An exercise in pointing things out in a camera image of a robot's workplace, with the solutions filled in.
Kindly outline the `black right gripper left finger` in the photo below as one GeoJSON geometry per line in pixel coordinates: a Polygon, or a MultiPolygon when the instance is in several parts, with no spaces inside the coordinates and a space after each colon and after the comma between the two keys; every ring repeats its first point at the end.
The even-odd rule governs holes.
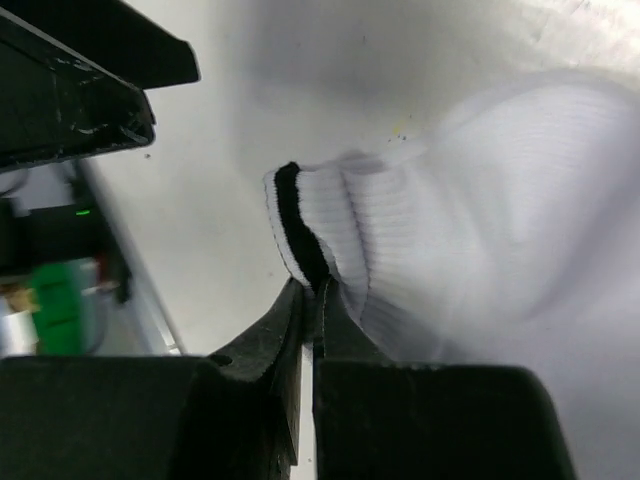
{"type": "Polygon", "coordinates": [[[207,356],[1,363],[5,479],[286,479],[298,462],[304,290],[207,356]]]}

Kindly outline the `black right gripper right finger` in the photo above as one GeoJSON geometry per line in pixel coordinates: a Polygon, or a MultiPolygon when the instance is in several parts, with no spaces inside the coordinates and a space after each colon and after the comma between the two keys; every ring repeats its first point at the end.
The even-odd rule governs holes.
{"type": "Polygon", "coordinates": [[[551,399],[518,367],[395,362],[318,293],[313,345],[321,479],[571,479],[551,399]]]}

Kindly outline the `white sock black stripes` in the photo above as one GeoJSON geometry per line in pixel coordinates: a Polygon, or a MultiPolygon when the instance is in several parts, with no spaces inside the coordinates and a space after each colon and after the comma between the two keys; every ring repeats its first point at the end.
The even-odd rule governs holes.
{"type": "Polygon", "coordinates": [[[638,336],[639,97],[614,82],[528,75],[422,138],[264,185],[290,274],[335,278],[392,355],[534,363],[638,336]]]}

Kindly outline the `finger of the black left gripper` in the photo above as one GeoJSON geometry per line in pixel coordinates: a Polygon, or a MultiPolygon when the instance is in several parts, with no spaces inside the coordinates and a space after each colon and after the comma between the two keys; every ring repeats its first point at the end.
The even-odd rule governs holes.
{"type": "Polygon", "coordinates": [[[190,44],[117,0],[6,0],[1,7],[143,90],[196,83],[190,44]]]}
{"type": "Polygon", "coordinates": [[[2,10],[2,171],[145,147],[154,124],[141,89],[2,10]]]}

